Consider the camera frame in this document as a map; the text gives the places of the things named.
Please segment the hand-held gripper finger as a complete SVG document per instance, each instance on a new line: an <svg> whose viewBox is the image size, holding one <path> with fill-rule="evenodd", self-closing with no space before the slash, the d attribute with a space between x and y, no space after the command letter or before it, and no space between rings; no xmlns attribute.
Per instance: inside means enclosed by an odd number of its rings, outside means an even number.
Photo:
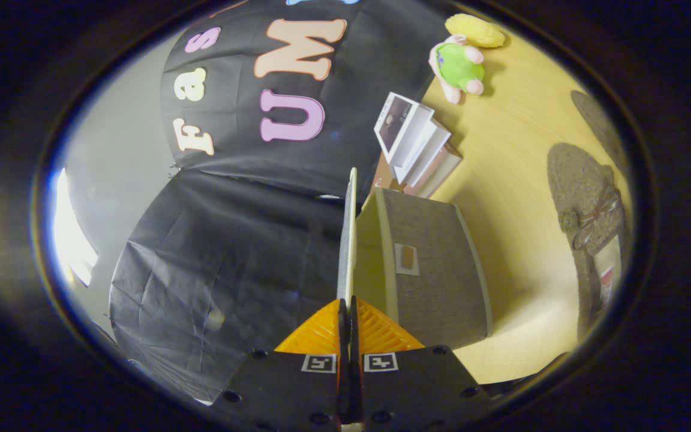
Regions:
<svg viewBox="0 0 691 432"><path fill-rule="evenodd" d="M348 345L346 302L332 301L277 349L254 349L213 408L232 431L338 431L343 360Z"/></svg>
<svg viewBox="0 0 691 432"><path fill-rule="evenodd" d="M351 311L351 418L365 431L458 431L494 404L452 348L424 345L359 298Z"/></svg>

